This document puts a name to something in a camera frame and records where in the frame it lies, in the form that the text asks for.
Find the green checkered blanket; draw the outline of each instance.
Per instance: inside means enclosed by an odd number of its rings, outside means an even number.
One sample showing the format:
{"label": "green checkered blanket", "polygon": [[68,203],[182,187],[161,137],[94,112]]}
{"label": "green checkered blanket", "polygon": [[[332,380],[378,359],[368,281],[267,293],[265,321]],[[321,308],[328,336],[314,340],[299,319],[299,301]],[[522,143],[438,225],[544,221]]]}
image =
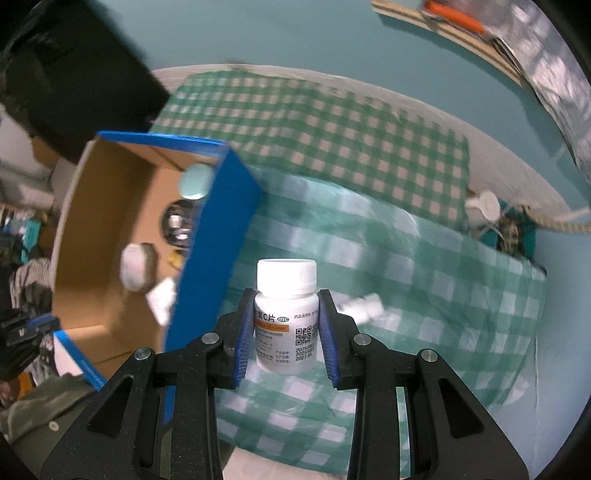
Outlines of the green checkered blanket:
{"label": "green checkered blanket", "polygon": [[199,73],[152,132],[226,140],[247,164],[332,181],[465,227],[467,138],[375,98],[244,70]]}
{"label": "green checkered blanket", "polygon": [[[265,194],[235,264],[226,311],[256,284],[259,259],[312,258],[320,288],[380,295],[384,313],[361,332],[412,354],[433,348],[485,406],[506,399],[541,314],[539,270],[337,185],[252,171]],[[290,465],[346,472],[355,393],[334,390],[321,359],[304,375],[284,377],[262,371],[252,354],[240,389],[219,391],[218,403],[221,439]],[[408,424],[403,404],[399,410],[403,478],[410,474]]]}

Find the qr code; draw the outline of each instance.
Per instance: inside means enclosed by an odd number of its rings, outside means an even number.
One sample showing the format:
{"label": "qr code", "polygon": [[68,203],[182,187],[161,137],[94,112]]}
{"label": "qr code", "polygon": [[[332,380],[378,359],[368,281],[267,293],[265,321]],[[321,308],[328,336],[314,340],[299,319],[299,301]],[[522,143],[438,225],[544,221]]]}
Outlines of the qr code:
{"label": "qr code", "polygon": [[296,345],[305,345],[312,341],[312,325],[307,326],[306,328],[296,328],[295,329],[295,344]]}

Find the orange object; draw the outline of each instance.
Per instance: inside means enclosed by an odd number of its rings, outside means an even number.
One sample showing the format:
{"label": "orange object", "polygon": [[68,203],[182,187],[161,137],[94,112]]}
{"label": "orange object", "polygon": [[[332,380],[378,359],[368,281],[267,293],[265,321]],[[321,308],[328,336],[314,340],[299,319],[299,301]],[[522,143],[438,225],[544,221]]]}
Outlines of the orange object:
{"label": "orange object", "polygon": [[18,394],[18,399],[20,400],[25,395],[27,395],[30,391],[35,389],[35,385],[31,380],[31,376],[28,373],[23,372],[18,376],[18,381],[21,384],[21,391]]}
{"label": "orange object", "polygon": [[277,325],[276,323],[263,322],[262,320],[255,321],[256,326],[269,330],[270,332],[289,332],[289,325]]}
{"label": "orange object", "polygon": [[448,22],[458,25],[459,27],[465,28],[474,33],[482,34],[485,32],[484,26],[478,21],[474,20],[470,15],[466,15],[458,10],[445,5],[438,4],[437,2],[426,2],[424,9],[438,15],[439,17],[445,18]]}

